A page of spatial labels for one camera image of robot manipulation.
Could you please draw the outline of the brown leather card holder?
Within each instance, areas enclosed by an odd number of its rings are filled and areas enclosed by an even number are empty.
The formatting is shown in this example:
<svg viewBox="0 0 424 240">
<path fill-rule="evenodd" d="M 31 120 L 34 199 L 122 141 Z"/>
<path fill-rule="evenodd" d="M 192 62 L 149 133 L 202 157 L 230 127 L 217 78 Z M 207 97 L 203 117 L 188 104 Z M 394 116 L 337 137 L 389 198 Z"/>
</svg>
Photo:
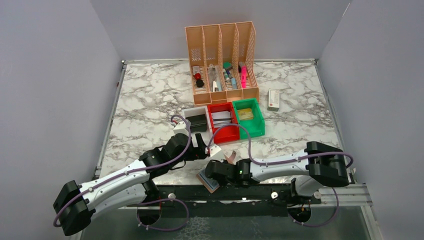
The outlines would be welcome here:
<svg viewBox="0 0 424 240">
<path fill-rule="evenodd" d="M 235 165 L 236 151 L 232 151 L 230 156 L 225 155 L 224 161 L 211 160 L 207 166 L 196 174 L 196 178 L 213 194 L 219 187 L 228 184 L 228 174 L 232 172 Z"/>
</svg>

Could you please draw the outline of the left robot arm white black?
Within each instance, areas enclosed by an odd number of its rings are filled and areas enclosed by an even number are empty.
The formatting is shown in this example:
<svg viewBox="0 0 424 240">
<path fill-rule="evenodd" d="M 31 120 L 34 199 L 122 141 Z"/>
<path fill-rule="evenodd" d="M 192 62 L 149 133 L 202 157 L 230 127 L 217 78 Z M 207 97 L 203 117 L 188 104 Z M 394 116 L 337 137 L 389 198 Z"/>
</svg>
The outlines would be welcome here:
<svg viewBox="0 0 424 240">
<path fill-rule="evenodd" d="M 154 178 L 176 169 L 180 162 L 222 157 L 221 148 L 207 146 L 201 134 L 197 133 L 195 140 L 196 146 L 190 135 L 177 133 L 166 144 L 144 152 L 116 172 L 81 184 L 74 180 L 67 182 L 53 203 L 54 227 L 62 228 L 66 236 L 71 236 L 108 210 L 140 202 L 152 205 L 160 198 Z"/>
</svg>

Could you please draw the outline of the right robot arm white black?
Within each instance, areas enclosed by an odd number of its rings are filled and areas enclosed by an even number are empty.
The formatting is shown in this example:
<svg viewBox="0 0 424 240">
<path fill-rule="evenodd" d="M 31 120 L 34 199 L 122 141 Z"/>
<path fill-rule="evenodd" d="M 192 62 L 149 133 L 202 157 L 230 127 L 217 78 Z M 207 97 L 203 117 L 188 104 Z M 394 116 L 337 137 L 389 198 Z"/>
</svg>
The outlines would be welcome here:
<svg viewBox="0 0 424 240">
<path fill-rule="evenodd" d="M 291 155 L 271 158 L 242 159 L 236 164 L 211 160 L 205 176 L 224 186 L 248 187 L 268 179 L 293 176 L 289 199 L 300 204 L 321 187 L 340 188 L 349 185 L 345 158 L 351 155 L 341 149 L 317 141 Z"/>
</svg>

